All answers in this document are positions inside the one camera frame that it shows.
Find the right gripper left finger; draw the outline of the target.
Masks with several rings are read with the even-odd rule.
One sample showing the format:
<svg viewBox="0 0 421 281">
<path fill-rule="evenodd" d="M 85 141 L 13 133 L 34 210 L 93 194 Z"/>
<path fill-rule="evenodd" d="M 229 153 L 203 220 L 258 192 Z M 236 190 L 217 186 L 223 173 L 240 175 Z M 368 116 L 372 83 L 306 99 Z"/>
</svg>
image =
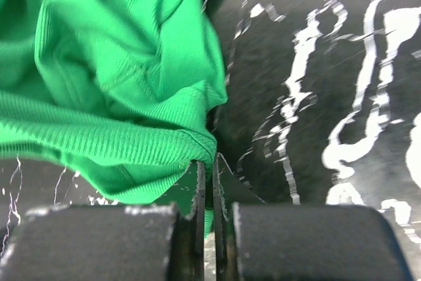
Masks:
<svg viewBox="0 0 421 281">
<path fill-rule="evenodd" d="M 150 205 L 35 207 L 1 256 L 2 280 L 202 280 L 205 167 Z"/>
</svg>

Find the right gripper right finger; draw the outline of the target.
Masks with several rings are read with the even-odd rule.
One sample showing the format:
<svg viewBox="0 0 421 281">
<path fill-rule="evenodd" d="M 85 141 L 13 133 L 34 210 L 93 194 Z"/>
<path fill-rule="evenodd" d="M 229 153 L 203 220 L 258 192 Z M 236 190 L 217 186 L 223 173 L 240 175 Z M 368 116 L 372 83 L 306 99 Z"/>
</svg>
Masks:
<svg viewBox="0 0 421 281">
<path fill-rule="evenodd" d="M 359 205 L 267 204 L 212 169 L 218 280 L 412 280 L 394 231 Z"/>
</svg>

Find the green tank top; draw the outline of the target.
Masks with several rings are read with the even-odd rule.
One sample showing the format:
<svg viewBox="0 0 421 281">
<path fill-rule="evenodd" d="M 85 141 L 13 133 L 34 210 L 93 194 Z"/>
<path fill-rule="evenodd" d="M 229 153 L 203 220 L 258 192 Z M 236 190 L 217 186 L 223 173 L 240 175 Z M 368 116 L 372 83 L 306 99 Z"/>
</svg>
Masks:
<svg viewBox="0 0 421 281">
<path fill-rule="evenodd" d="M 228 99 L 203 0 L 1 0 L 1 157 L 78 171 L 149 204 L 189 163 L 207 172 L 207 114 Z"/>
</svg>

